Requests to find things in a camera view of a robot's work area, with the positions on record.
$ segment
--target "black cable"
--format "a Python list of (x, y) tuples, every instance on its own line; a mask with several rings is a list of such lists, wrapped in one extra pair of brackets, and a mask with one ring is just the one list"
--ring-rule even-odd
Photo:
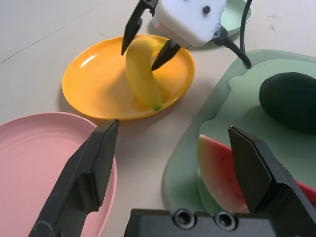
[(241, 27), (240, 27), (240, 49), (244, 53), (246, 52), (245, 49), (245, 29), (246, 29), (246, 21), (247, 21), (247, 16), (250, 10), (252, 0), (248, 0), (245, 6), (245, 9), (242, 14), (242, 19), (241, 19)]
[(234, 44), (234, 42), (228, 37), (227, 30), (223, 27), (221, 29), (220, 35), (213, 40), (213, 42), (217, 46), (225, 46), (226, 48), (229, 48), (232, 52), (234, 52), (244, 63), (245, 67), (250, 69), (251, 68), (251, 61), (246, 55), (245, 52), (243, 52), (241, 49), (238, 48), (237, 45)]
[(227, 43), (224, 44), (224, 46), (229, 48), (232, 52), (234, 52), (243, 61), (246, 68), (250, 69), (252, 67), (251, 61), (246, 55), (246, 53), (240, 50), (231, 39), (229, 39)]

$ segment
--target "avocado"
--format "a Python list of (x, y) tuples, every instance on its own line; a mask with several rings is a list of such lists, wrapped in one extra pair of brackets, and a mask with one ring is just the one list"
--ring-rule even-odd
[(316, 79), (302, 73), (279, 73), (259, 92), (263, 110), (289, 128), (316, 134)]

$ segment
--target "yellow plate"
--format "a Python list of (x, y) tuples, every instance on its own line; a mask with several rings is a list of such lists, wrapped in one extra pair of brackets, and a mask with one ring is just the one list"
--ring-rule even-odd
[[(167, 41), (163, 37), (153, 37)], [(66, 100), (76, 110), (98, 119), (120, 120), (140, 119), (157, 113), (138, 101), (130, 88), (126, 58), (120, 54), (122, 41), (123, 37), (115, 37), (97, 43), (69, 65), (62, 87)], [(181, 49), (173, 59), (154, 71), (161, 90), (162, 109), (187, 91), (194, 69), (190, 53)]]

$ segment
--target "watermelon slice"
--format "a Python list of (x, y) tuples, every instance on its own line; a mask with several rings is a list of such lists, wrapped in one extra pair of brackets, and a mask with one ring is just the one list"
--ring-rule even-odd
[[(239, 185), (232, 149), (216, 140), (199, 136), (199, 165), (208, 191), (217, 203), (232, 213), (249, 213)], [(297, 182), (308, 200), (316, 209), (316, 190)]]

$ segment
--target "yellow banana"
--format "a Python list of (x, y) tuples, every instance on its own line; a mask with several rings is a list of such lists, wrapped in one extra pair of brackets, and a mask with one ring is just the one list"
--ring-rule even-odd
[(152, 36), (138, 36), (126, 54), (127, 78), (133, 93), (155, 111), (162, 108), (162, 98), (151, 70), (151, 59), (162, 47), (162, 43)]

